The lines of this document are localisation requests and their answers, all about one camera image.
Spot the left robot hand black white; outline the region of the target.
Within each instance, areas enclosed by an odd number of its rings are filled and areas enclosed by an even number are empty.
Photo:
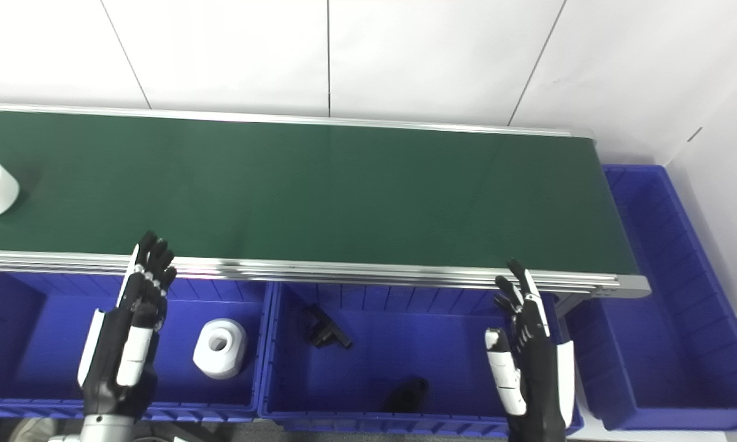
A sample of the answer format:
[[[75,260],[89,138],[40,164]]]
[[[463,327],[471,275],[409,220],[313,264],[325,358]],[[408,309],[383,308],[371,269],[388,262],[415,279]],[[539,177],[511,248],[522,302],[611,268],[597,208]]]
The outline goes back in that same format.
[[[155,356],[177,277],[174,257],[167,241],[146,232],[133,249],[115,307],[94,312],[77,372],[85,417],[137,421],[154,400]]]

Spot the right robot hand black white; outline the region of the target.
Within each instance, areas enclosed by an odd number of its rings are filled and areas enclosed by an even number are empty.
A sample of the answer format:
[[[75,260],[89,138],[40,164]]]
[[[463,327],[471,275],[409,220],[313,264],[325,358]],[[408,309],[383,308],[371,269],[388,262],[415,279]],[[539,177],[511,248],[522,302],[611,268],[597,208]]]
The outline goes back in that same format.
[[[565,441],[575,412],[575,350],[556,343],[542,296],[528,269],[507,263],[516,282],[498,275],[495,304],[506,311],[511,332],[488,328],[484,347],[506,412],[509,441]]]

